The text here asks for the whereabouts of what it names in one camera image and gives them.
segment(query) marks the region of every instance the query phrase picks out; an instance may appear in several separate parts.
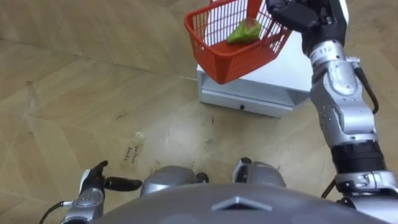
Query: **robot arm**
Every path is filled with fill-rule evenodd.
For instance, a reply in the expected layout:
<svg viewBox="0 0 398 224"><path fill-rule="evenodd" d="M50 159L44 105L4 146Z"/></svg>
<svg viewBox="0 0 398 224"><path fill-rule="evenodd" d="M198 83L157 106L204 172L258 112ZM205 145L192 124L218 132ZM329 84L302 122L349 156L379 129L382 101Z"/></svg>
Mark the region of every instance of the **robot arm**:
<svg viewBox="0 0 398 224"><path fill-rule="evenodd" d="M398 222L398 188L377 140L373 112L362 98L369 84L358 58L344 54L346 19L339 0L267 0L272 17L302 34L313 68L310 97L331 149L344 196L340 203L388 222Z"/></svg>

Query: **sticker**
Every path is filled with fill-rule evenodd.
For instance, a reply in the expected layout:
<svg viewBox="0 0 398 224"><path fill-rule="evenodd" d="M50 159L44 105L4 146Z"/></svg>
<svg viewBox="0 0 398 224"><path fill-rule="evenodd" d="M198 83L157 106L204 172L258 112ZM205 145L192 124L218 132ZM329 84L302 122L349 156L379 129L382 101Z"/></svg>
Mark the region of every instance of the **sticker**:
<svg viewBox="0 0 398 224"><path fill-rule="evenodd" d="M125 150L123 161L121 163L122 170L136 170L139 156L142 154L144 148L145 136L141 133L136 133L134 138L128 141Z"/></svg>

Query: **red object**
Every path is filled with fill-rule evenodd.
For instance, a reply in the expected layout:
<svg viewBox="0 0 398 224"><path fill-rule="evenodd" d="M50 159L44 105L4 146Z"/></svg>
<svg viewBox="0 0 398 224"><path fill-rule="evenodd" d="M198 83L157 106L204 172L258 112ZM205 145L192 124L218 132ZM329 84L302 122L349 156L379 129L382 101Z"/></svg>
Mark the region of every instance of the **red object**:
<svg viewBox="0 0 398 224"><path fill-rule="evenodd" d="M245 18L257 19L261 24L259 40L251 44L227 44L227 37ZM219 84L236 80L274 60L291 33L271 18L262 0L211 2L185 15L184 24L193 56Z"/></svg>

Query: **floor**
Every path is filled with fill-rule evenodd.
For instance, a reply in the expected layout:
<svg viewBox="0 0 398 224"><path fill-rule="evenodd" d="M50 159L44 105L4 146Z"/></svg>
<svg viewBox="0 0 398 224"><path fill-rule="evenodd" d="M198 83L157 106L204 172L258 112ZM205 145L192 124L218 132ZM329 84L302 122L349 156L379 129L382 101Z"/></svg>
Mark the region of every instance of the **floor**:
<svg viewBox="0 0 398 224"><path fill-rule="evenodd" d="M0 0L1 223L36 223L105 159L106 175L144 179L175 164L228 182L249 156L277 167L290 188L321 194L335 170L311 102L282 119L198 102L182 18L206 4ZM398 2L348 7L346 51L362 58L381 105L381 147L398 173ZM135 197L108 192L106 211Z"/></svg>

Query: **white drawer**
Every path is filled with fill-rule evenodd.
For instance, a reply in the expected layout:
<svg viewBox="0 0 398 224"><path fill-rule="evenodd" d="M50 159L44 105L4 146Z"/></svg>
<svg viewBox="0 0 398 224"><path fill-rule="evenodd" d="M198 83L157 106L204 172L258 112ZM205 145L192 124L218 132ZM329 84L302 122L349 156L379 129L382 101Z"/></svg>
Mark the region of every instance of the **white drawer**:
<svg viewBox="0 0 398 224"><path fill-rule="evenodd" d="M292 106L228 95L217 91L202 90L201 101L212 105L225 106L237 110L250 111L280 118L293 110Z"/></svg>

